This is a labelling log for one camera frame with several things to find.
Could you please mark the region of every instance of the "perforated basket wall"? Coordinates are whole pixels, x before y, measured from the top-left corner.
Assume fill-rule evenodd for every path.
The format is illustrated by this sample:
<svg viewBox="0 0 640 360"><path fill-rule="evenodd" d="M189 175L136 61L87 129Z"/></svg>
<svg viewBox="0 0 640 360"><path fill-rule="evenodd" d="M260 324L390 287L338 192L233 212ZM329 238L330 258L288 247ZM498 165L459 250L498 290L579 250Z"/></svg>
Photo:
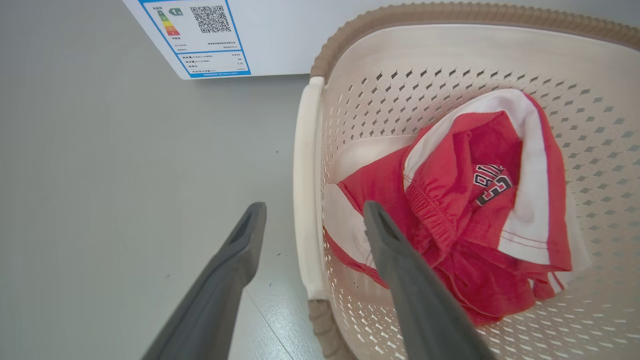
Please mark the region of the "perforated basket wall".
<svg viewBox="0 0 640 360"><path fill-rule="evenodd" d="M556 298L480 328L504 359L637 359L640 55L584 37L477 24L395 26L350 44L323 75L321 178L363 139L409 136L480 94L517 88L545 109L593 266ZM365 155L362 164L380 154ZM406 359L390 293L324 244L335 322L359 359Z"/></svg>

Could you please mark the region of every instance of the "printed number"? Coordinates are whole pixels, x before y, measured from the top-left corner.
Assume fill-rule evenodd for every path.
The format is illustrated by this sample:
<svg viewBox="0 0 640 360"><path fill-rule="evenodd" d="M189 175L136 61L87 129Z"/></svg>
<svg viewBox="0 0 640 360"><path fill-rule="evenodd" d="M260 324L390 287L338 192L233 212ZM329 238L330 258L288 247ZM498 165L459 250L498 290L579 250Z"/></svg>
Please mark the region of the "printed number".
<svg viewBox="0 0 640 360"><path fill-rule="evenodd" d="M507 191L511 187L513 187L513 185L511 184L511 181L508 177L506 177L505 175L496 177L492 183L492 186L485 190L484 193L476 199L476 202L478 203L478 205L484 206L487 202L489 202L489 200Z"/></svg>

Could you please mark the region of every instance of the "floor seam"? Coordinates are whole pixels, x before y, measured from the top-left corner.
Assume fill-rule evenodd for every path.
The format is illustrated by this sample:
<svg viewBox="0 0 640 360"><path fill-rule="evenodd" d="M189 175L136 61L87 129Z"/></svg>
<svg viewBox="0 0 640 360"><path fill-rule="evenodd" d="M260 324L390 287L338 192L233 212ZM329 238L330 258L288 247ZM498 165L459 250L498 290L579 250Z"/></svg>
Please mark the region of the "floor seam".
<svg viewBox="0 0 640 360"><path fill-rule="evenodd" d="M253 306L255 306L256 309L258 309L258 313L260 313L260 316L262 316L262 319L264 320L264 322L267 323L267 326L269 327L269 329L271 330L271 332L273 333L273 335L276 337L276 339L278 339L278 342L282 345L282 348L287 352L287 355L289 356L289 358L291 360L293 360L293 356L291 356L291 354L289 353L289 349L287 349L286 346L284 346L284 344L282 343L282 340L280 340L280 337L278 336L278 334L276 334L276 332L273 330L273 328L271 327L271 324L269 323L269 321L267 320L267 318L264 317L264 314L262 314L262 311L260 310L260 308L258 307L258 304L255 303L255 300L253 299L253 297L251 296L251 294L249 294L249 291L247 291L246 289L244 290L244 292L249 296L249 299L251 299L251 302L253 302Z"/></svg>

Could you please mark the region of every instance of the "clothing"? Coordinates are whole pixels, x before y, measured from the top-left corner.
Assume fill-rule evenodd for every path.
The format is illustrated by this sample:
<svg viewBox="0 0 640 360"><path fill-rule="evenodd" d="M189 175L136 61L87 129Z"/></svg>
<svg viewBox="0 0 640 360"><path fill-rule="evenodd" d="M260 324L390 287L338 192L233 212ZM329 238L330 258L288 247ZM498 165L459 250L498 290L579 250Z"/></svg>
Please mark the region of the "clothing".
<svg viewBox="0 0 640 360"><path fill-rule="evenodd" d="M478 325L553 297L590 264L560 148L544 111L518 90L471 100L411 145L324 186L336 257L386 286L364 233L367 200L387 210Z"/></svg>

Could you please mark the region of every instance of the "plastic laundry basket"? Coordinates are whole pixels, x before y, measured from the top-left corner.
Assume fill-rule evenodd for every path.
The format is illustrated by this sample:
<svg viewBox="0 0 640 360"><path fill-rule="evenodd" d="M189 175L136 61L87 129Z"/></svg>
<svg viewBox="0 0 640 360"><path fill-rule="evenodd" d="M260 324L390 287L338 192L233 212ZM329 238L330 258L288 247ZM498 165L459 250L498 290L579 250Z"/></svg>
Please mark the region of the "plastic laundry basket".
<svg viewBox="0 0 640 360"><path fill-rule="evenodd" d="M517 6L389 6L323 47L301 98L294 209L310 319L328 359L405 359L390 293L336 260L322 190L480 94L547 112L593 266L554 299L479 328L498 358L638 359L640 31Z"/></svg>

